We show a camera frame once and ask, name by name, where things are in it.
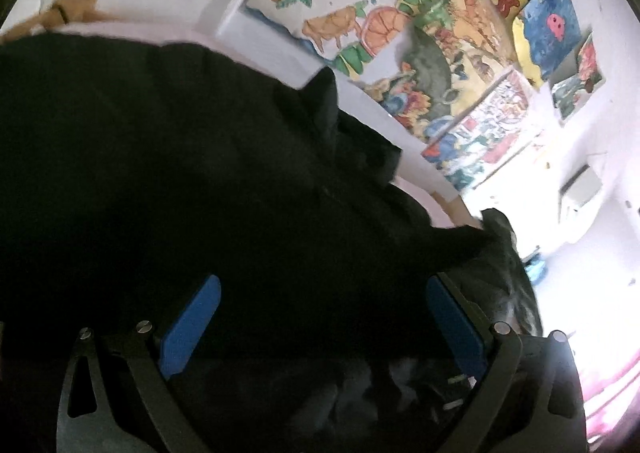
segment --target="pink fabric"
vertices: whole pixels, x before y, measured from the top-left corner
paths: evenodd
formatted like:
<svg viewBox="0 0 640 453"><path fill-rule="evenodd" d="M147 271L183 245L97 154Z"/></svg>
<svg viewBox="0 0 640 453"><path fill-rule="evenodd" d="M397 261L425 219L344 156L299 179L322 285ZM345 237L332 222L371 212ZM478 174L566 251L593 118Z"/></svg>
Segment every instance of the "pink fabric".
<svg viewBox="0 0 640 453"><path fill-rule="evenodd" d="M440 207L440 204L438 204L424 189L419 188L415 184L412 184L401 177L396 177L393 184L405 193L411 195L427 210L427 213L431 217L431 225L434 227L445 228L454 227L451 219Z"/></svg>

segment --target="white wall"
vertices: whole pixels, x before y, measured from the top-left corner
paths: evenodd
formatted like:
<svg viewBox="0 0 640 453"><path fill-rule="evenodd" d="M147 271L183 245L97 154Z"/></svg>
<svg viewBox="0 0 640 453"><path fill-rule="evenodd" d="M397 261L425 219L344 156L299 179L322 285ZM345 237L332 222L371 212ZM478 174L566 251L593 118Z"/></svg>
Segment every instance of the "white wall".
<svg viewBox="0 0 640 453"><path fill-rule="evenodd" d="M604 204L581 240L562 246L547 263L549 274L536 288L546 332L570 333L616 317L621 300L640 293L640 239L616 199Z"/></svg>

